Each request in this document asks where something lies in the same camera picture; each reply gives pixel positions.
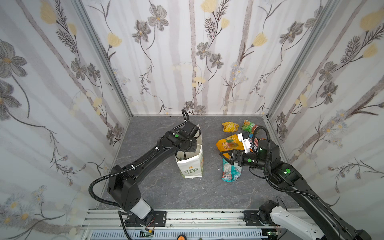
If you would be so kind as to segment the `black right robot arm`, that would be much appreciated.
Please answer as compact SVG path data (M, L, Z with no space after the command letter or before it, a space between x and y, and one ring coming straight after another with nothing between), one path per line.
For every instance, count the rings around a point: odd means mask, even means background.
M263 178L276 191L294 199L315 222L313 225L291 215L277 202L267 201L260 206L258 220L263 225L281 226L303 240L370 240L365 230L357 230L337 215L310 187L302 174L292 165L281 161L280 148L270 137L265 127L266 138L255 144L251 139L251 151L228 150L220 153L229 164L246 166L263 171Z

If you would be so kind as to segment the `large yellow snack bag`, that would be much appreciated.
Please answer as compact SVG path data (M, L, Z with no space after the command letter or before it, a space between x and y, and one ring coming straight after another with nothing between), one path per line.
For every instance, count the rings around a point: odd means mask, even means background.
M231 150L244 150L243 143L239 140L237 135L229 136L225 139L221 139L216 143L216 146L220 152Z

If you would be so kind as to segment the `teal snack packet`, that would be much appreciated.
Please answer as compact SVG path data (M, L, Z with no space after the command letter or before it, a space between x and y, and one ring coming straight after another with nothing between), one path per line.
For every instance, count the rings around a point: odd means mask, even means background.
M242 167L238 166L237 163L234 165L229 164L225 159L223 159L223 174L222 180L225 182L233 183L236 182L242 173Z

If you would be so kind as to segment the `aluminium corner post left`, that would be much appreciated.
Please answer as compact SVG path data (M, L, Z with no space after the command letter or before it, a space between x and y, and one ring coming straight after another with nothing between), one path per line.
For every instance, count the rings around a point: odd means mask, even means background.
M105 71L107 72L107 76L113 86L113 89L116 92L116 95L118 96L118 99L120 100L120 103L123 106L123 109L125 111L126 116L131 119L134 115L126 101L126 98L123 94L123 91L119 85L119 82L114 74L113 68L111 66L110 60L108 59L107 52L105 51L102 42L100 41L100 38L95 31L95 28L92 25L91 19L89 18L87 11L85 9L84 4L82 1L79 0L72 0L71 1L75 11L80 18L81 23L83 24L86 34L89 37L92 46L94 47L99 60L102 63L102 66L104 67Z

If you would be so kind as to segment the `aluminium corner post right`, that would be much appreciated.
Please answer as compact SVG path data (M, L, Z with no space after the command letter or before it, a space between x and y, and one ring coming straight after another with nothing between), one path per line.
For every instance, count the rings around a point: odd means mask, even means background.
M270 120L273 115L278 111L278 107L283 102L283 98L289 90L290 85L293 83L297 73L305 63L311 51L313 50L317 40L322 34L322 31L326 28L328 22L336 11L340 2L341 1L339 0L327 1L327 4L321 11L317 22L315 23L313 29L311 30L311 33L309 34L307 41L303 45L303 48L301 49L300 54L296 58L291 70L287 73L286 79L284 80L280 90L278 91L277 96L275 97L271 105L268 114L266 115L266 118L268 120Z

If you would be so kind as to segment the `small yellow snack packet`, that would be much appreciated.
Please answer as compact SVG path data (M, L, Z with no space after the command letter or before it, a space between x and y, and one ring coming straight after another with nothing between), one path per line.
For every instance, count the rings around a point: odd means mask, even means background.
M222 123L223 132L225 133L234 133L238 131L239 125L233 122Z

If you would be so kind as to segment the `aluminium corner post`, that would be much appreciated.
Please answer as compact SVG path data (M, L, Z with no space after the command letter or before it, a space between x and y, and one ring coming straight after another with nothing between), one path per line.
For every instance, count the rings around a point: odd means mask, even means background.
M313 50L317 40L322 34L322 31L326 28L328 22L336 11L340 2L341 1L339 0L327 1L327 4L321 11L317 22L315 23L313 29L311 30L311 33L309 34L307 41L303 45L303 48L301 49L300 54L296 58L291 70L287 73L286 79L284 80L280 90L278 91L277 96L275 97L271 105L268 114L266 115L266 118L268 120L270 120L273 115L278 111L278 107L283 102L283 98L289 90L290 85L293 83L297 73L305 63L311 51Z
M80 18L81 23L83 24L86 34L89 37L92 46L94 47L99 60L102 63L102 66L104 67L105 71L107 72L107 76L113 86L113 89L116 92L116 95L118 96L118 99L120 100L120 103L123 106L123 109L125 111L126 116L131 119L134 115L126 101L126 98L123 94L123 91L119 85L119 82L114 74L113 68L111 66L110 60L108 59L107 52L105 51L102 42L100 41L100 38L95 31L95 28L92 25L91 19L89 18L87 11L85 9L84 4L82 1L79 0L72 0L71 1L75 11Z

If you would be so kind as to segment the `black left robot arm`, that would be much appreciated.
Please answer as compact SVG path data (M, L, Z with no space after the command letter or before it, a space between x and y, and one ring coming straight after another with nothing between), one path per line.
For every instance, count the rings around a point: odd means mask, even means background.
M116 165L110 174L94 180L89 185L90 196L99 203L120 207L132 213L142 225L149 225L154 218L154 210L142 198L139 183L160 163L177 152L196 153L200 128L189 120L189 114L182 109L184 121L167 131L157 140L157 144L136 161L123 167ZM94 193L96 184L108 181L107 192L113 202L98 197Z

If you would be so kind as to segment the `green snack packet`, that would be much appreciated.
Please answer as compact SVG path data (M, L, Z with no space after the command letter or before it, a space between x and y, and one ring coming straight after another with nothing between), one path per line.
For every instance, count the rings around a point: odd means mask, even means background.
M249 134L253 134L255 129L258 127L255 123L245 120L242 125L242 130L248 132Z

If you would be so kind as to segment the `orange red snack packet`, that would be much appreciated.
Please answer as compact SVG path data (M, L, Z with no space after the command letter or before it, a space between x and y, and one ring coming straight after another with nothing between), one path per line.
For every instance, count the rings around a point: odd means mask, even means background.
M263 151L263 150L267 150L268 148L268 141L267 139L259 139L259 138L256 138L254 139L254 146L252 147L252 150L253 152L257 152L257 151Z

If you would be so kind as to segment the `white floral paper bag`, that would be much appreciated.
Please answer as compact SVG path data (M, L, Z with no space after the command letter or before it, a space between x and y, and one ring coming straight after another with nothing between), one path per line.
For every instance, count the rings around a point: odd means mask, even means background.
M195 134L197 138L197 148L195 153L176 152L175 159L179 167L181 176L184 179L200 178L203 176L204 154L203 139L201 132Z

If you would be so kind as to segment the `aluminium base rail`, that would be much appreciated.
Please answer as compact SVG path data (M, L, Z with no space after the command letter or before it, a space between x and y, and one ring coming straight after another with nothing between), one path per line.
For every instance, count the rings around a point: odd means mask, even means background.
M159 210L148 227L123 228L116 210L89 210L80 240L320 240L324 234L302 209L275 208L271 224L256 209Z

